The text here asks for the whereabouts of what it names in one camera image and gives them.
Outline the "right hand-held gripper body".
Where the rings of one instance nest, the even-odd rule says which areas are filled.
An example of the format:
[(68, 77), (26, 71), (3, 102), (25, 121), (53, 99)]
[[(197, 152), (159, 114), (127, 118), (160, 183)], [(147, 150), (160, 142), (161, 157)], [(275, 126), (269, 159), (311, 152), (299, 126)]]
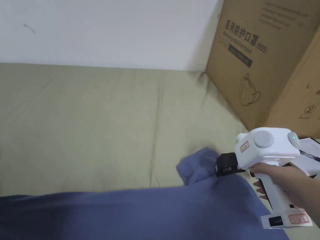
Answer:
[[(241, 173), (265, 163), (275, 166), (292, 165), (307, 176), (313, 176), (313, 155), (301, 150), (299, 138), (287, 128), (260, 127), (237, 135), (234, 152), (223, 153), (216, 160), (216, 175)], [(272, 212), (261, 216), (264, 229), (312, 226), (304, 209), (293, 204), (285, 192), (265, 174), (253, 174), (264, 189)]]

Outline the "person's right hand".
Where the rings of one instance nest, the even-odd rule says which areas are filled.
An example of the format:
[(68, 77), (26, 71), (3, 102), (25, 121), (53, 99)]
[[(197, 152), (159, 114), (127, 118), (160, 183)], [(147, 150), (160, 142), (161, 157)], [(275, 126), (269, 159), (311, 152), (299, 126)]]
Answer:
[(254, 174), (268, 175), (272, 182), (286, 192), (288, 198), (298, 207), (307, 210), (305, 187), (310, 178), (294, 167), (280, 167), (259, 163), (250, 168)]

